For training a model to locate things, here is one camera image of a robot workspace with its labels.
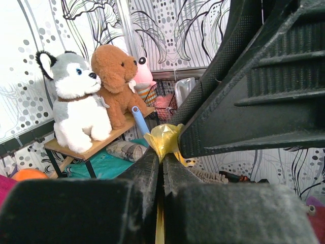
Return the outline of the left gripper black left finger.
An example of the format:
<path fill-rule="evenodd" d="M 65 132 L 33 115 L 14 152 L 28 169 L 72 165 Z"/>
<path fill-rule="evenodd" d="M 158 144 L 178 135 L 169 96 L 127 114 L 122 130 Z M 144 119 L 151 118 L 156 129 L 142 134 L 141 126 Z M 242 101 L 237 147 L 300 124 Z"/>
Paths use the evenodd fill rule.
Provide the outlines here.
<path fill-rule="evenodd" d="M 158 157 L 115 179 L 18 183 L 1 208 L 1 243 L 154 243 Z"/>

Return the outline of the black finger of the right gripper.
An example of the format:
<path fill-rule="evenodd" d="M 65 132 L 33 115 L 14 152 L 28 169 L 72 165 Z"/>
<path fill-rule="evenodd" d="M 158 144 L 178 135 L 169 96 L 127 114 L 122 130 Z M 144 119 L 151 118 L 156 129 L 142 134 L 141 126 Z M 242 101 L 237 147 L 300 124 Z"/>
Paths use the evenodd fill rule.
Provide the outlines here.
<path fill-rule="evenodd" d="M 185 158 L 323 147 L 324 1 L 278 1 L 178 145 Z"/>

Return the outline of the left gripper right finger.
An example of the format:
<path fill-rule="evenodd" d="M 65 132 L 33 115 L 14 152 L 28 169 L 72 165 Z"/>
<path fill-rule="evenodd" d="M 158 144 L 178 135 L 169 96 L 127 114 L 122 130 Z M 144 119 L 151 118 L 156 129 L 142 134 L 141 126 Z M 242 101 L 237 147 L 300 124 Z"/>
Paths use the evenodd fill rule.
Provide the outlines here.
<path fill-rule="evenodd" d="M 204 183 L 173 154 L 162 165 L 166 243 L 318 243 L 289 188 Z"/>

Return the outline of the yellow trash bag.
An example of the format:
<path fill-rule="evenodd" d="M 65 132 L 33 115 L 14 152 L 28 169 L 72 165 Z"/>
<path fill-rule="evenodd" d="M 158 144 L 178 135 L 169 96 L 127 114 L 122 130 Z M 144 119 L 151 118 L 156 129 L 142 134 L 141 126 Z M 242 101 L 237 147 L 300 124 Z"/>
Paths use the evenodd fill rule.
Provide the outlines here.
<path fill-rule="evenodd" d="M 177 144 L 177 139 L 183 124 L 177 126 L 171 124 L 162 124 L 154 127 L 150 133 L 144 135 L 144 139 L 155 150 L 159 160 L 159 173 L 163 174 L 163 158 L 173 153 L 176 160 L 185 167 L 193 167 L 197 160 L 194 158 L 185 159 Z M 162 176 L 158 177 L 158 197 L 157 197 L 157 218 L 155 230 L 155 243 L 165 243 L 165 223 L 164 223 L 164 180 Z"/>

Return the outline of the blue floor mop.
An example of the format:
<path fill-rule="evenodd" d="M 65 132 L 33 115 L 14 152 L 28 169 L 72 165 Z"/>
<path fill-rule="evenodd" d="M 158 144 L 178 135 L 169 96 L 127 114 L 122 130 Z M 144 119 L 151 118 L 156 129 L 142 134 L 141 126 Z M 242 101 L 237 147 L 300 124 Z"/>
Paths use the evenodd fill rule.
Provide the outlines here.
<path fill-rule="evenodd" d="M 140 109 L 137 106 L 132 107 L 132 114 L 135 119 L 135 122 L 137 126 L 140 129 L 141 134 L 144 136 L 146 133 L 149 133 L 149 129 L 147 127 L 147 124 L 144 120 L 144 117 L 142 113 L 140 112 Z"/>

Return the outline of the grey patterned pillow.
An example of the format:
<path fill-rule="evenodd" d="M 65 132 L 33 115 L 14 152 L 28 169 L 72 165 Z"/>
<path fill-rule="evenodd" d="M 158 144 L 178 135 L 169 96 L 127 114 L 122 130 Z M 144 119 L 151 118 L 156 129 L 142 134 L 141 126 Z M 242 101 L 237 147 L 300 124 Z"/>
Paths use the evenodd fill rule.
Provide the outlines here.
<path fill-rule="evenodd" d="M 146 150 L 147 147 L 130 141 L 114 141 L 106 147 L 109 155 L 130 162 L 140 159 Z"/>

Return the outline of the silver foil pouch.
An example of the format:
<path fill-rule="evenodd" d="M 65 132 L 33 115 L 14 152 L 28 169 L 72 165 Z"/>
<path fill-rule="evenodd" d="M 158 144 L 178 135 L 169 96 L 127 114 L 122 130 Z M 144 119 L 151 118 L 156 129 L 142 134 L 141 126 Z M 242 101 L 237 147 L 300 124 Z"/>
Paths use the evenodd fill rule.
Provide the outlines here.
<path fill-rule="evenodd" d="M 185 101 L 191 90 L 196 85 L 196 79 L 194 77 L 189 77 L 186 79 L 181 79 L 175 84 L 175 98 L 177 107 L 180 107 L 181 104 Z"/>

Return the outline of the orange plush toy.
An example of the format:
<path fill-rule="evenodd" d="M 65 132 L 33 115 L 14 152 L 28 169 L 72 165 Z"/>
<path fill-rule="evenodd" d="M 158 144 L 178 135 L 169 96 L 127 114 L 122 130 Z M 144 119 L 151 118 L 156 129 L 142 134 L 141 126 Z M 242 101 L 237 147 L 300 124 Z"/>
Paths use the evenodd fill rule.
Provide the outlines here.
<path fill-rule="evenodd" d="M 48 179 L 48 178 L 49 177 L 44 172 L 32 168 L 21 169 L 12 176 L 12 179 L 16 181 L 23 181 L 28 179 Z"/>

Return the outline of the white plush dog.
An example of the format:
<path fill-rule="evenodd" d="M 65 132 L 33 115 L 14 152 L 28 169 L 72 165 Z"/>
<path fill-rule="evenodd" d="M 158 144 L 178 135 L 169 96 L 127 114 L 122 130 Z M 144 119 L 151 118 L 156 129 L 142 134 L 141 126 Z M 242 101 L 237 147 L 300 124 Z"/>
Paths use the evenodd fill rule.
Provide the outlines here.
<path fill-rule="evenodd" d="M 92 141 L 109 138 L 109 106 L 97 94 L 101 80 L 86 59 L 73 51 L 53 56 L 41 50 L 36 52 L 36 62 L 55 88 L 53 117 L 58 144 L 82 154 L 92 147 Z"/>

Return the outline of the magenta fabric hat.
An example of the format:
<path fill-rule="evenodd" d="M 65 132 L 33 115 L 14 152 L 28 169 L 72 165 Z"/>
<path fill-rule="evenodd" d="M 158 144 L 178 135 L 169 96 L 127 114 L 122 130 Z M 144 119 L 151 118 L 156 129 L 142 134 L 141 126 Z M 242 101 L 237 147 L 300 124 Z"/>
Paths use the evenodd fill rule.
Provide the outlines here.
<path fill-rule="evenodd" d="M 18 181 L 0 175 L 0 205 L 3 204 L 10 190 L 18 183 Z"/>

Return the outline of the pink plush toy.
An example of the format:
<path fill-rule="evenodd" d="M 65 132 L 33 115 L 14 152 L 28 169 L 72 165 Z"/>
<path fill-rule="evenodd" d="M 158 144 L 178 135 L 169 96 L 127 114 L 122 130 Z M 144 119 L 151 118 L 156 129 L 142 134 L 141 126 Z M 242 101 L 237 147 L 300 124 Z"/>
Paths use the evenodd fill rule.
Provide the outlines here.
<path fill-rule="evenodd" d="M 145 101 L 147 95 L 152 86 L 156 85 L 156 81 L 153 80 L 153 76 L 148 66 L 148 59 L 144 56 L 138 60 L 138 71 L 134 80 L 136 82 L 135 90 L 138 95 Z"/>

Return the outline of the brown teddy bear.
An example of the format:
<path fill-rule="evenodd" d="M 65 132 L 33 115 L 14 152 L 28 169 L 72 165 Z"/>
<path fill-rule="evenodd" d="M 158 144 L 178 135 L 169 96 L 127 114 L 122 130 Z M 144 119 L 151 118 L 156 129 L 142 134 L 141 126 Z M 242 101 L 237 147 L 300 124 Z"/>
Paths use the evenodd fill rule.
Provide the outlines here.
<path fill-rule="evenodd" d="M 134 106 L 137 106 L 143 115 L 147 112 L 143 99 L 129 86 L 138 71 L 133 56 L 111 44 L 101 45 L 92 55 L 91 67 L 102 82 L 97 94 L 103 97 L 109 106 L 107 114 L 112 129 L 124 127 L 125 113 L 132 112 Z"/>

